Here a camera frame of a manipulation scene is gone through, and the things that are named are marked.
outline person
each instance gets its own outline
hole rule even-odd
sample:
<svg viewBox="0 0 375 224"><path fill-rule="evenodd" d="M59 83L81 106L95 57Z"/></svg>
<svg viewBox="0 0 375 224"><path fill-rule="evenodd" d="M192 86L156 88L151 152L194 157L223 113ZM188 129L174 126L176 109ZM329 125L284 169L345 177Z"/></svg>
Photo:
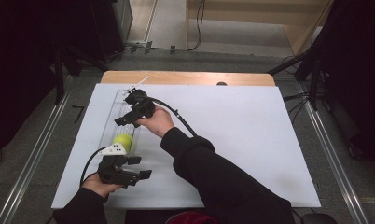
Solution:
<svg viewBox="0 0 375 224"><path fill-rule="evenodd" d="M165 108L157 105L151 118L138 119L136 123L162 138L160 146L174 158L175 172L198 190L204 204L205 214L182 213L167 223L295 223L288 200L216 154L207 139L185 135L174 126ZM106 223L104 198L120 187L103 184L98 175L92 175L64 209L55 210L53 216L65 224Z"/></svg>

